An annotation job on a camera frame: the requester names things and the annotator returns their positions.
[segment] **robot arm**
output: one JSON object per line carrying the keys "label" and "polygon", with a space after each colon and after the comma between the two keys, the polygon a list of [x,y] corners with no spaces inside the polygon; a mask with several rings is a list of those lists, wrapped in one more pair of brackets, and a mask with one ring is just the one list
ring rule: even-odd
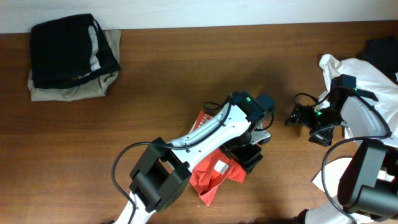
{"label": "robot arm", "polygon": [[[365,99],[334,88],[353,90]],[[342,75],[332,80],[329,107],[316,111],[312,107],[296,106],[287,120],[287,123],[302,123],[310,128],[309,141],[322,146],[330,146],[337,126],[348,127],[355,138],[369,136],[356,141],[358,151],[341,177],[334,199],[338,199],[338,206],[358,223],[398,219],[398,138],[390,134],[389,138],[372,139],[372,136],[388,136],[390,132],[384,119],[369,109],[376,101],[374,93],[356,88],[355,77]],[[395,179],[392,182],[377,179],[380,170],[386,170]],[[351,223],[330,202],[308,211],[304,219],[307,224]]]}
{"label": "robot arm", "polygon": [[[267,131],[257,128],[273,112],[274,101],[269,96],[253,98],[246,92],[236,92],[213,119],[190,134],[167,144],[162,138],[153,141],[130,173],[129,196],[136,204],[131,223],[146,223],[155,212],[170,206],[181,196],[193,168],[219,147],[250,173],[262,159],[257,144],[271,138]],[[167,161],[174,170],[167,172],[159,160]],[[132,204],[128,202],[115,223],[129,223],[131,213]]]}

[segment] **red cloth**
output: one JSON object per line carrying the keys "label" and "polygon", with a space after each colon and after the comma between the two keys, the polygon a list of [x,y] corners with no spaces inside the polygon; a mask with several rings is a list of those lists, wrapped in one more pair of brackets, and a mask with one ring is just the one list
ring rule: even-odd
{"label": "red cloth", "polygon": [[[199,128],[211,118],[212,117],[205,114],[204,111],[200,111],[192,130]],[[224,174],[221,174],[214,169],[218,161],[222,161],[228,165]],[[189,181],[199,193],[200,200],[209,206],[217,192],[218,186],[225,180],[225,178],[235,180],[242,184],[245,176],[245,171],[238,165],[238,163],[232,159],[228,159],[220,149],[216,149],[200,161],[200,163],[193,169],[192,176]]]}

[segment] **white label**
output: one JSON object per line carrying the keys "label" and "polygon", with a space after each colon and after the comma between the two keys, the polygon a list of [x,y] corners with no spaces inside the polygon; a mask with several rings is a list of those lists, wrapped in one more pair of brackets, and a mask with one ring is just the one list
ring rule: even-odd
{"label": "white label", "polygon": [[223,175],[227,169],[228,165],[223,161],[218,161],[214,166],[214,170],[221,173],[221,175]]}

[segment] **black bracket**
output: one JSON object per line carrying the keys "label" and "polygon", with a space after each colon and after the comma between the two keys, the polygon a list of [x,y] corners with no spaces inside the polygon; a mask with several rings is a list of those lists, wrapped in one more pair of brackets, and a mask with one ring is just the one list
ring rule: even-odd
{"label": "black bracket", "polygon": [[[247,174],[250,174],[254,166],[263,158],[261,147],[257,144],[251,144],[250,133],[274,112],[275,101],[267,94],[253,98],[245,91],[237,91],[233,93],[231,103],[237,105],[246,114],[246,119],[251,122],[251,125],[245,133],[227,141],[220,149],[228,158],[234,159]],[[270,138],[267,138],[260,141],[259,144],[265,144],[269,140]]]}
{"label": "black bracket", "polygon": [[[377,222],[398,219],[397,158],[396,149],[388,153],[382,142],[364,140],[340,179],[337,197],[344,210],[368,214]],[[392,182],[377,178],[383,167],[395,174]]]}
{"label": "black bracket", "polygon": [[308,139],[310,142],[321,146],[331,146],[335,128],[345,126],[340,111],[347,98],[352,95],[352,93],[344,89],[336,89],[338,87],[352,89],[359,96],[379,101],[373,92],[357,89],[356,77],[340,75],[331,80],[331,93],[328,98],[329,107],[315,111],[312,107],[296,105],[285,124],[303,124],[310,130],[310,138]]}
{"label": "black bracket", "polygon": [[[166,146],[162,138],[153,142]],[[159,160],[169,162],[173,172],[169,174]],[[170,149],[148,146],[130,173],[130,189],[142,200],[147,212],[161,212],[181,196],[192,175],[188,167],[189,164],[181,163]]]}

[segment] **wire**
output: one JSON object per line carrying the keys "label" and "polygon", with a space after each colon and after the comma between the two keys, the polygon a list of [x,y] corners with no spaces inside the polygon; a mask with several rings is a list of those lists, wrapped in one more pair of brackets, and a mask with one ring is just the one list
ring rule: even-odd
{"label": "wire", "polygon": [[[208,107],[206,106],[207,104],[215,105],[216,107],[215,107],[215,108],[208,108]],[[206,102],[203,103],[203,107],[204,107],[204,109],[206,109],[206,110],[212,111],[212,110],[221,109],[221,108],[223,107],[223,105],[221,105],[221,104],[219,104],[219,103],[211,102],[211,101],[206,101]]]}
{"label": "wire", "polygon": [[261,128],[261,129],[256,128],[255,131],[265,131],[265,130],[269,129],[273,123],[274,123],[274,112],[272,112],[272,114],[271,114],[271,121],[269,122],[268,126],[266,126],[265,128]]}
{"label": "wire", "polygon": [[[330,201],[330,203],[331,203],[339,212],[341,212],[343,215],[345,215],[346,217],[348,217],[353,223],[357,223],[357,222],[356,222],[356,219],[355,219],[354,217],[352,217],[350,214],[348,214],[347,212],[345,212],[343,209],[341,209],[341,208],[338,206],[338,204],[332,199],[332,197],[331,197],[330,194],[329,194],[329,191],[328,191],[328,189],[327,189],[327,187],[326,187],[326,179],[325,179],[325,166],[326,166],[327,160],[328,160],[328,158],[329,158],[329,155],[330,155],[338,146],[340,146],[340,145],[342,145],[342,144],[344,144],[344,143],[352,142],[352,141],[365,140],[365,139],[386,139],[386,138],[391,137],[391,134],[392,134],[392,133],[391,133],[390,127],[388,126],[386,120],[380,115],[380,113],[379,113],[376,109],[374,109],[374,107],[371,106],[367,101],[365,101],[361,96],[359,96],[354,90],[352,90],[352,89],[350,89],[350,88],[347,88],[347,87],[343,87],[343,86],[336,87],[336,88],[333,89],[331,92],[329,92],[321,101],[318,101],[318,99],[314,99],[315,97],[314,97],[314,96],[311,96],[311,95],[309,95],[309,94],[306,94],[306,93],[299,93],[299,94],[296,94],[296,95],[294,96],[293,102],[295,103],[295,105],[300,106],[300,107],[314,107],[314,106],[316,106],[316,105],[319,105],[319,104],[323,103],[323,102],[330,96],[330,94],[331,94],[333,91],[336,91],[336,90],[338,90],[338,89],[349,91],[352,95],[354,95],[355,97],[357,97],[357,99],[359,99],[363,104],[365,104],[365,105],[377,116],[377,118],[380,120],[380,122],[383,124],[384,128],[386,129],[386,134],[383,135],[383,136],[363,136],[363,137],[354,137],[354,138],[344,139],[344,140],[342,140],[342,141],[340,141],[340,142],[334,144],[334,145],[326,152],[326,154],[325,154],[325,156],[324,156],[324,158],[323,158],[323,160],[322,160],[322,168],[321,168],[321,171],[322,171],[322,175],[321,175],[321,177],[322,177],[322,186],[323,186],[323,189],[325,190],[325,194],[326,194],[328,200]],[[308,96],[308,97],[310,97],[312,100],[314,100],[316,103],[315,103],[314,105],[306,105],[306,106],[301,105],[300,103],[297,103],[296,100],[295,100],[296,97],[299,96],[299,95]]]}
{"label": "wire", "polygon": [[232,107],[232,94],[228,95],[228,98],[226,99],[226,101],[223,103],[224,105],[229,102],[228,105],[228,109],[226,111],[226,114],[224,116],[224,118],[220,121],[219,125],[217,125],[217,127],[215,129],[213,129],[212,131],[210,131],[206,136],[204,136],[203,138],[199,139],[198,141],[192,143],[189,146],[184,146],[184,147],[175,147],[175,146],[171,146],[169,144],[165,145],[165,144],[158,144],[155,142],[137,142],[134,144],[129,145],[128,147],[124,148],[119,155],[116,157],[116,159],[113,162],[112,165],[112,171],[111,171],[111,177],[112,177],[112,181],[113,184],[115,185],[115,187],[123,194],[123,196],[125,196],[129,202],[132,204],[132,212],[131,212],[131,216],[129,218],[129,222],[127,224],[130,224],[132,221],[132,218],[137,210],[137,205],[136,203],[132,200],[132,198],[120,187],[120,185],[118,184],[118,182],[116,181],[115,178],[115,170],[116,170],[116,165],[118,164],[120,158],[123,156],[124,153],[126,153],[128,150],[137,147],[137,146],[155,146],[155,147],[163,147],[163,148],[167,148],[167,149],[171,149],[171,150],[188,150],[191,147],[197,146],[198,144],[200,144],[201,142],[203,142],[204,140],[206,140],[209,136],[211,136],[212,134],[214,134],[217,130],[220,129],[220,127],[222,127],[222,125],[224,125],[226,119],[228,118],[229,112],[231,111],[231,107]]}

